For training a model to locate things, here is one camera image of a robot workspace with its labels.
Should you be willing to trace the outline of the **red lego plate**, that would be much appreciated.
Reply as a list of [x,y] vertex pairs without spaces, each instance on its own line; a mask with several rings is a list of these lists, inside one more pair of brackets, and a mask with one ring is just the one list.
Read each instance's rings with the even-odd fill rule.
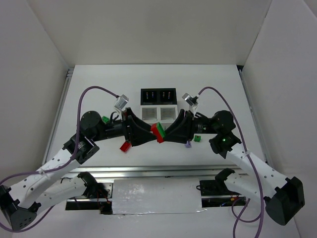
[[157,128],[156,128],[156,124],[157,123],[155,123],[155,124],[153,124],[151,126],[151,132],[156,136],[158,143],[163,143],[164,142],[164,138],[160,138],[159,137],[159,134],[158,134],[158,131],[157,131]]

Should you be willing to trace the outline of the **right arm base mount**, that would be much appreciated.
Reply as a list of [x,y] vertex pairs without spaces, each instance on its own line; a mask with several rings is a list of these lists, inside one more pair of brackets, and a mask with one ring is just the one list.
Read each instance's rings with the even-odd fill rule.
[[[216,180],[201,180],[196,189],[201,193],[203,208],[228,207],[242,197],[236,192],[229,191],[224,184],[220,184]],[[244,204],[244,198],[238,202],[238,205]]]

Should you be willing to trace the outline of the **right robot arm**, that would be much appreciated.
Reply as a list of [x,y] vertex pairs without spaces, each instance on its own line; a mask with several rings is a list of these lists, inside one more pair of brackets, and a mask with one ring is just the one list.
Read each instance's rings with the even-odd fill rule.
[[233,134],[235,127],[233,115],[226,110],[218,111],[212,118],[181,110],[166,129],[164,140],[185,144],[195,134],[215,134],[209,140],[212,151],[254,177],[253,180],[239,178],[233,170],[226,169],[217,180],[229,191],[263,202],[269,217],[285,226],[305,205],[303,183],[297,177],[281,174],[246,149],[241,138]]

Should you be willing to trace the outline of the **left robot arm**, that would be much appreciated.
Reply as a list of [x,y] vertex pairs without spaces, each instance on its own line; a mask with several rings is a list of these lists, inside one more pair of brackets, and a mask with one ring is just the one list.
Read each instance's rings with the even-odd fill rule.
[[125,137],[138,146],[156,140],[151,125],[127,108],[121,120],[104,122],[96,111],[88,111],[79,121],[76,133],[58,153],[34,172],[21,173],[23,179],[11,186],[0,185],[0,210],[14,233],[29,230],[29,225],[48,208],[76,196],[95,197],[101,184],[89,172],[80,172],[68,182],[56,184],[99,151],[97,141]]

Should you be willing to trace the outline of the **small green lego brick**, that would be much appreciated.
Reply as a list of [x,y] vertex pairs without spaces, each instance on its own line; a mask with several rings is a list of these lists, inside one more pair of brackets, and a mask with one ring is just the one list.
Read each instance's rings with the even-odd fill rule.
[[194,141],[195,141],[195,142],[200,142],[200,141],[201,141],[201,136],[195,135],[195,136],[194,136]]

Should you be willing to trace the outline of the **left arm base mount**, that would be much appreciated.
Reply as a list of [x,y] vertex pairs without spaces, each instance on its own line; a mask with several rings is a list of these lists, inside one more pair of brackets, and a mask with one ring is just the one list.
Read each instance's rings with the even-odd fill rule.
[[106,190],[104,184],[100,182],[87,185],[83,196],[89,199],[96,199],[98,206],[101,206],[101,199],[105,199],[106,204],[110,204],[108,199],[108,191]]

